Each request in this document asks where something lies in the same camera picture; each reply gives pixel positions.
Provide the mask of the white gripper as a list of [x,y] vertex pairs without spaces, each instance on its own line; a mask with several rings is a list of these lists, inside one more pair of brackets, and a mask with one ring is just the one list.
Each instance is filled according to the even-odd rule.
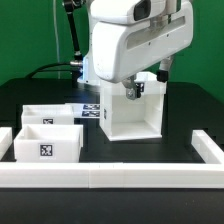
[[190,3],[93,3],[91,17],[95,73],[122,81],[129,100],[137,98],[136,73],[160,62],[157,80],[167,82],[175,53],[193,38]]

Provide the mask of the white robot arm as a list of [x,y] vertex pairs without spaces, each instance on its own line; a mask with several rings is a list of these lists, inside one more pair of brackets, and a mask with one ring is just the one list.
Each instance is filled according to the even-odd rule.
[[193,39],[191,0],[88,0],[94,73],[121,83],[136,99],[136,75],[158,63],[159,82],[170,75],[174,55]]

